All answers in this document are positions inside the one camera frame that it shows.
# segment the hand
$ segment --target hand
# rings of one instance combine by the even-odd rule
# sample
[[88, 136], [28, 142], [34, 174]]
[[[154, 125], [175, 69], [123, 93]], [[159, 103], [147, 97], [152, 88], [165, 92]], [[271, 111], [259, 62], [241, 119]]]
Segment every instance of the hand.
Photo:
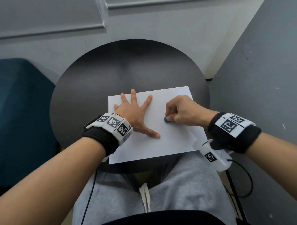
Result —
[[218, 113], [202, 107], [187, 95], [178, 95], [166, 103], [165, 116], [168, 121], [206, 128]]
[[133, 127], [133, 131], [146, 134], [150, 137], [160, 138], [160, 134], [146, 127], [143, 118], [146, 113], [146, 109], [151, 103], [153, 96], [150, 94], [142, 106], [138, 106], [136, 92], [134, 89], [131, 90], [131, 102], [130, 104], [126, 99], [125, 95], [121, 94], [122, 104], [119, 106], [114, 104], [113, 107], [116, 110], [115, 113], [125, 118], [130, 125]]

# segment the gray sweatpants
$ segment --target gray sweatpants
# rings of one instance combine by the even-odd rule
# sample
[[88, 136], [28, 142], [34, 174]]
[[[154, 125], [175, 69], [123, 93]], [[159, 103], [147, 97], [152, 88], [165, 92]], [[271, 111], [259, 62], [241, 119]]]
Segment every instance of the gray sweatpants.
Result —
[[[74, 205], [73, 225], [80, 225], [94, 175]], [[149, 190], [151, 211], [202, 210], [226, 225], [235, 225], [235, 214], [215, 169], [199, 152], [185, 153], [174, 166], [164, 167], [161, 183]], [[140, 193], [120, 174], [98, 171], [84, 225], [104, 224], [122, 217], [145, 213]]]

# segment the round black table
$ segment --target round black table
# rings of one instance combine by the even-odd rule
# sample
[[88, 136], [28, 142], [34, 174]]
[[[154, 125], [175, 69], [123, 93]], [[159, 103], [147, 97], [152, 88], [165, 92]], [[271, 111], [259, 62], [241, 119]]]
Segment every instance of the round black table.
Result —
[[[198, 66], [164, 43], [129, 39], [95, 48], [76, 60], [61, 76], [50, 103], [50, 122], [63, 148], [81, 137], [83, 126], [108, 112], [108, 96], [189, 86], [195, 102], [209, 108], [209, 90]], [[111, 173], [149, 171], [181, 154], [109, 165]]]

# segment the left hand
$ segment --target left hand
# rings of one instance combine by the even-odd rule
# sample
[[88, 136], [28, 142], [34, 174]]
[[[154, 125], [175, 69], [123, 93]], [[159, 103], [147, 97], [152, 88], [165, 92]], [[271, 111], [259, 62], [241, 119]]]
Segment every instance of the left hand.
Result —
[[133, 131], [143, 133], [153, 138], [160, 138], [160, 134], [156, 131], [153, 131], [146, 127], [144, 124], [144, 114], [146, 113], [146, 109], [150, 105], [153, 96], [149, 95], [142, 106], [138, 106], [136, 92], [134, 89], [131, 90], [131, 102], [130, 104], [126, 99], [125, 95], [121, 94], [122, 104], [119, 106], [114, 104], [113, 107], [116, 110], [115, 113], [125, 118], [130, 125], [133, 127]]

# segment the teal chair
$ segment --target teal chair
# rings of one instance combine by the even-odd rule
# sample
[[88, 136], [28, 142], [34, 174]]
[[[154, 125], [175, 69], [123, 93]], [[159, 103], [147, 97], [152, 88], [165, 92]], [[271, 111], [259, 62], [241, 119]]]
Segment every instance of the teal chair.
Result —
[[28, 61], [0, 60], [0, 195], [56, 154], [54, 88]]

